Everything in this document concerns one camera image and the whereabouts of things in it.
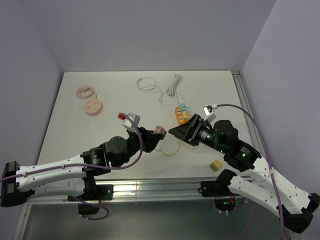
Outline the pink plug adapter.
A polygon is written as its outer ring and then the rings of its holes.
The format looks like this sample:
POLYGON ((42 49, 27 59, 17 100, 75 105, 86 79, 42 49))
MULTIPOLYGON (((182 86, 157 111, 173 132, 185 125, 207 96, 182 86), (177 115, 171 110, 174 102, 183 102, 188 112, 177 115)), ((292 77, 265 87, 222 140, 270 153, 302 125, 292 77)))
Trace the pink plug adapter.
POLYGON ((167 131, 160 125, 157 125, 153 131, 154 134, 161 134, 163 137, 166 135, 167 131))

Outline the teal plug adapter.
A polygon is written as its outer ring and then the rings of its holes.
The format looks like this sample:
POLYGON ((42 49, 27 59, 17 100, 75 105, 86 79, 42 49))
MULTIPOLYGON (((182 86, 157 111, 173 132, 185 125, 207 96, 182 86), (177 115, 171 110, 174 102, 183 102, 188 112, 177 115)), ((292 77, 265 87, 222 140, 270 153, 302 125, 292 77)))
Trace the teal plug adapter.
POLYGON ((182 113, 187 110, 187 107, 184 103, 181 103, 178 107, 178 110, 182 113))

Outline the dark yellow plug adapter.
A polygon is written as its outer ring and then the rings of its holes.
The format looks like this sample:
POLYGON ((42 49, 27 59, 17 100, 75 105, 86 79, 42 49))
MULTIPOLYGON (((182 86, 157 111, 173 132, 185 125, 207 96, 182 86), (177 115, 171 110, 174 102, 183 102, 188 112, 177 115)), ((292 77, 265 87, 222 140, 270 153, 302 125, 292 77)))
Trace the dark yellow plug adapter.
POLYGON ((221 167, 222 167, 223 163, 221 161, 219 161, 218 159, 215 159, 210 165, 209 167, 217 172, 221 167))

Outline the pink round power socket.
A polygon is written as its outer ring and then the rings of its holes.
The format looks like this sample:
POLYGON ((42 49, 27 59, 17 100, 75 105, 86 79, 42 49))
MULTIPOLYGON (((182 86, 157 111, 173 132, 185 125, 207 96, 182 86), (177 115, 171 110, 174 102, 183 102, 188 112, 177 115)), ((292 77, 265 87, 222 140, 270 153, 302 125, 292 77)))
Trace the pink round power socket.
POLYGON ((76 90, 76 96, 80 100, 85 100, 83 110, 88 116, 97 116, 103 110, 103 104, 98 99, 98 94, 94 87, 82 85, 76 90))

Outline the orange power strip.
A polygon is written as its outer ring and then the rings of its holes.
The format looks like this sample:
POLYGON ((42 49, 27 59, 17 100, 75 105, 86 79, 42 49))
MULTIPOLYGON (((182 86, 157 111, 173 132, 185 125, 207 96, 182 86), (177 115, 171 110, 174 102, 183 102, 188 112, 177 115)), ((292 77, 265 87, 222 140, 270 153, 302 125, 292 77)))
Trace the orange power strip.
POLYGON ((179 106, 177 106, 174 109, 174 113, 175 113, 175 118, 176 118, 177 124, 180 126, 180 125, 185 124, 189 120, 190 115, 189 115, 189 112, 186 110, 188 112, 189 117, 188 117, 188 119, 183 118, 182 112, 179 111, 178 107, 179 106))

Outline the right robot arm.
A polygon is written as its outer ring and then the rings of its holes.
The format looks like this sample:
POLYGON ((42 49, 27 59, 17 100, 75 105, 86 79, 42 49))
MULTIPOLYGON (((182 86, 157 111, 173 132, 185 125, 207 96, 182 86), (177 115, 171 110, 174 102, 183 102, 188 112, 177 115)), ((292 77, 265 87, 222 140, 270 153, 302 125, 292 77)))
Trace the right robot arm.
POLYGON ((229 120, 214 125, 194 114, 186 123, 171 128, 169 133, 179 140, 197 146, 204 144, 220 153, 232 168, 251 177, 251 183, 230 169, 224 169, 216 180, 201 182, 203 197, 241 195, 265 207, 277 217, 283 214, 283 225, 303 233, 320 205, 316 193, 308 193, 287 180, 250 144, 238 138, 238 130, 229 120))

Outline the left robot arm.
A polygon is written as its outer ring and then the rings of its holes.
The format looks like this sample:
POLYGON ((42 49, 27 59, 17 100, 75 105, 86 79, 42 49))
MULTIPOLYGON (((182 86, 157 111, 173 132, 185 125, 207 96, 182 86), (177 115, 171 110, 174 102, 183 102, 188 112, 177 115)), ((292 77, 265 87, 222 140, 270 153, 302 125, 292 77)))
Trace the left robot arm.
POLYGON ((53 163, 31 166, 17 161, 6 163, 0 180, 1 207, 15 207, 47 196, 91 200, 98 193, 96 176, 131 167, 131 157, 155 150, 167 132, 157 126, 155 130, 139 127, 138 131, 127 133, 127 139, 115 136, 98 147, 53 163))

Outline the aluminium front rail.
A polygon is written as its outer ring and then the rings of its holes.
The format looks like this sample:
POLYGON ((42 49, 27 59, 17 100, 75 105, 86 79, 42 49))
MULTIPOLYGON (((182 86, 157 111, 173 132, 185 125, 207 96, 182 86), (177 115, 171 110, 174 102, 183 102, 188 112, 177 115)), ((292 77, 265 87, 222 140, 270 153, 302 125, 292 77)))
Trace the aluminium front rail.
POLYGON ((26 204, 75 203, 75 201, 68 201, 68 196, 89 200, 97 192, 98 185, 113 185, 112 200, 103 200, 103 203, 200 200, 202 196, 198 193, 198 188, 201 186, 201 182, 215 180, 215 177, 131 180, 71 178, 37 186, 35 194, 28 198, 26 204))

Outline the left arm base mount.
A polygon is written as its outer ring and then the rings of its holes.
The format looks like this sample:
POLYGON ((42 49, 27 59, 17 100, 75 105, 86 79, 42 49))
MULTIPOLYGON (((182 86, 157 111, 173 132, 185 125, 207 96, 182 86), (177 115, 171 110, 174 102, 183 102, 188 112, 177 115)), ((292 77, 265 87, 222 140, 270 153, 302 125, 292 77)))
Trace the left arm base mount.
POLYGON ((98 185, 96 193, 86 200, 84 197, 68 196, 68 202, 78 202, 77 209, 79 216, 88 221, 98 221, 107 218, 110 211, 107 207, 102 206, 102 201, 110 201, 113 199, 114 186, 112 184, 98 185), (99 210, 105 210, 105 215, 95 217, 99 210))

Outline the aluminium side rail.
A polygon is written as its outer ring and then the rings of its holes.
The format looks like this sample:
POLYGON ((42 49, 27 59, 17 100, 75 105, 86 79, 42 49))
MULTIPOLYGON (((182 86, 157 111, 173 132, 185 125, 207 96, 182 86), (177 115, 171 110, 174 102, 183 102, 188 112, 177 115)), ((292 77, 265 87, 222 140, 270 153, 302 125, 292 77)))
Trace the aluminium side rail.
MULTIPOLYGON (((249 104, 249 100, 247 98, 247 94, 245 92, 245 88, 244 85, 242 83, 242 79, 241 79, 241 72, 240 71, 232 71, 231 72, 232 77, 233 77, 233 81, 235 84, 235 88, 237 90, 237 94, 239 96, 239 100, 240 100, 240 105, 243 109, 245 109, 250 116, 253 116, 252 111, 251 111, 251 107, 249 104)), ((264 148, 258 133, 258 130, 255 126, 255 124, 252 122, 251 118, 246 114, 243 113, 244 118, 245 118, 245 122, 248 128, 248 132, 249 132, 249 136, 250 139, 252 141, 252 144, 254 146, 254 148, 256 150, 259 150, 259 152, 261 154, 264 154, 264 148)))

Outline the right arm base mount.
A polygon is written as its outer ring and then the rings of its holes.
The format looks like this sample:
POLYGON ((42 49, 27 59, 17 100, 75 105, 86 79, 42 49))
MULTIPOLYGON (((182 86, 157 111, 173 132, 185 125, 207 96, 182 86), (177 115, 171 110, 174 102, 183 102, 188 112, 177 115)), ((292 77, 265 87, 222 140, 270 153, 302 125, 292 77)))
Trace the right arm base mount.
POLYGON ((236 208, 236 195, 217 180, 201 181, 197 191, 204 198, 213 197, 214 205, 219 211, 230 212, 236 208))

